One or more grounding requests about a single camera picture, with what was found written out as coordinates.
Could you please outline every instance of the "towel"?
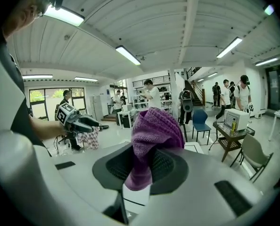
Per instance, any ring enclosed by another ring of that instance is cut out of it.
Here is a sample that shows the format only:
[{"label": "towel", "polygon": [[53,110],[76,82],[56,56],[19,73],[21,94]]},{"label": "towel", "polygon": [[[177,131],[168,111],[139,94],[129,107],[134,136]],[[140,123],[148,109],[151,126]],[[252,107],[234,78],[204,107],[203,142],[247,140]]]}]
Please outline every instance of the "towel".
[{"label": "towel", "polygon": [[158,148],[184,148],[184,138],[179,124],[166,111],[149,108],[140,112],[132,128],[134,150],[133,169],[125,181],[132,191],[139,191],[152,184],[148,165],[148,152],[154,146]]}]

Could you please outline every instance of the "ceiling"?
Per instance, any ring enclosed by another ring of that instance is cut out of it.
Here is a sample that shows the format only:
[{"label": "ceiling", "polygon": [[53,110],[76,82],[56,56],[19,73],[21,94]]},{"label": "ceiling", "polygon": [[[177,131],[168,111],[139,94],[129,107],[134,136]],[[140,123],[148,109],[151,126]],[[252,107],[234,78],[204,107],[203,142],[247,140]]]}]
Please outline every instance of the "ceiling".
[{"label": "ceiling", "polygon": [[[280,22],[264,13],[263,0],[64,0],[85,17],[78,28],[50,17],[37,19],[8,41],[25,69],[83,73],[99,83],[193,66],[252,63],[280,55]],[[236,37],[243,41],[222,59]],[[124,45],[136,66],[115,51]]]}]

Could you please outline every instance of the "man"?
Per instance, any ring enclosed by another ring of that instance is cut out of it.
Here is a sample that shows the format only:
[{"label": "man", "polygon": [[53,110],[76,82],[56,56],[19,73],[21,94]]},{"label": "man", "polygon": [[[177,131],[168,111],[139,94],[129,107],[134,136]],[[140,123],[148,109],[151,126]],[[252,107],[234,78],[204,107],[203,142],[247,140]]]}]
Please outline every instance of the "man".
[{"label": "man", "polygon": [[116,94],[113,97],[113,102],[114,102],[114,112],[116,113],[116,124],[119,126],[119,117],[118,117],[118,112],[120,112],[121,109],[121,100],[120,100],[120,90],[117,90]]},{"label": "man", "polygon": [[[13,91],[17,94],[24,93],[24,82],[18,66],[7,50],[6,39],[42,16],[50,4],[50,0],[22,0],[2,25],[0,31],[0,58],[3,59],[1,66],[8,73],[5,79],[12,80],[11,82],[16,85]],[[44,146],[42,140],[66,134],[66,129],[59,121],[42,121],[31,117],[28,114],[25,97],[17,98],[17,101],[19,101],[18,109],[11,115],[13,120],[10,129],[13,132],[26,136],[34,145],[40,146]]]},{"label": "man", "polygon": [[217,101],[217,106],[220,107],[221,88],[218,82],[216,82],[215,85],[212,86],[212,92],[214,94],[214,105],[212,107],[216,106],[216,101]]},{"label": "man", "polygon": [[[72,97],[72,93],[70,90],[65,90],[63,93],[63,100],[59,103],[60,105],[64,103],[69,103],[69,99]],[[80,151],[81,147],[77,144],[74,133],[73,132],[68,132],[67,134],[68,139],[70,140],[71,143],[71,148],[76,151]]]},{"label": "man", "polygon": [[148,91],[145,91],[141,96],[148,99],[148,107],[155,107],[161,109],[161,98],[159,90],[154,86],[153,82],[150,79],[144,81],[144,85]]},{"label": "man", "polygon": [[234,97],[234,90],[235,90],[235,84],[233,81],[230,82],[230,86],[228,87],[230,90],[230,104],[232,108],[235,108],[235,97]]},{"label": "man", "polygon": [[[180,105],[181,105],[181,114],[180,114],[180,125],[184,124],[184,117],[185,117],[185,111],[183,108],[183,99],[182,99],[182,95],[185,91],[188,91],[190,93],[191,99],[194,98],[193,94],[191,93],[191,91],[186,90],[186,88],[183,89],[183,91],[180,92],[179,94],[179,101],[180,101]],[[191,120],[191,112],[187,112],[186,113],[186,121],[185,124],[188,124],[188,122]]]},{"label": "man", "polygon": [[246,75],[240,77],[240,86],[238,85],[234,90],[236,99],[235,109],[249,113],[248,104],[251,103],[251,93],[248,86],[249,78]]},{"label": "man", "polygon": [[126,105],[127,98],[124,96],[124,92],[122,92],[122,96],[120,97],[120,100],[123,102],[123,105]]},{"label": "man", "polygon": [[215,119],[218,120],[219,118],[221,118],[224,115],[224,111],[225,109],[231,109],[231,103],[230,103],[230,90],[228,89],[229,86],[229,81],[228,80],[224,80],[224,87],[221,90],[221,95],[220,95],[220,99],[222,101],[222,108],[220,113],[218,113],[215,116]]}]

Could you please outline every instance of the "white floor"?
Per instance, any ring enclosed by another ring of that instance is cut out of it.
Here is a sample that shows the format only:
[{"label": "white floor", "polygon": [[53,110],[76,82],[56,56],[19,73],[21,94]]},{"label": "white floor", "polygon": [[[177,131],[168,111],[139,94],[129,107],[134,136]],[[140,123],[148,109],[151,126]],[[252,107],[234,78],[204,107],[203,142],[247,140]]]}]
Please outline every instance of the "white floor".
[{"label": "white floor", "polygon": [[[255,137],[260,141],[264,153],[265,154],[270,154],[272,152],[274,153],[268,166],[266,167],[262,175],[258,178],[258,180],[254,183],[255,186],[263,193],[271,189],[280,178],[280,134],[278,132],[280,128],[280,121],[277,121],[276,124],[277,126],[276,126],[276,130],[274,131],[272,141],[271,142],[268,141],[273,120],[274,119],[269,116],[263,116],[261,119],[253,118],[252,123],[250,125],[250,127],[255,130]],[[212,126],[213,121],[214,121],[214,116],[209,116],[206,121],[207,125],[209,125],[212,128],[208,145],[206,145],[208,133],[205,133],[204,138],[202,138],[203,133],[199,133],[198,142],[201,145],[204,154],[210,155],[216,158],[217,160],[221,161],[222,156],[224,154],[224,150],[219,144],[214,144],[211,150],[210,151],[208,150],[210,145],[216,139],[215,129]],[[98,135],[99,149],[113,146],[122,143],[124,141],[130,141],[131,132],[132,132],[131,129],[120,129],[115,122],[110,122],[110,121],[102,121],[101,124],[109,125],[110,127],[99,133]],[[190,122],[189,129],[188,129],[189,132],[187,133],[188,141],[196,141],[196,132],[194,133],[194,138],[192,139],[191,130],[192,130],[192,125]],[[48,148],[51,155],[56,156],[57,155],[56,149],[54,148],[53,142],[54,139],[45,141],[44,144]],[[63,142],[60,143],[58,148],[59,148],[60,155],[82,153],[82,151],[81,152],[72,151],[70,148],[68,148],[67,144],[64,145]],[[234,160],[238,152],[239,150],[229,152],[223,163],[230,166],[230,164],[232,163],[232,161]],[[244,169],[244,167],[239,166],[239,164],[235,163],[232,168],[236,170],[239,174],[241,174],[243,177],[249,179],[249,174],[247,170]]]}]

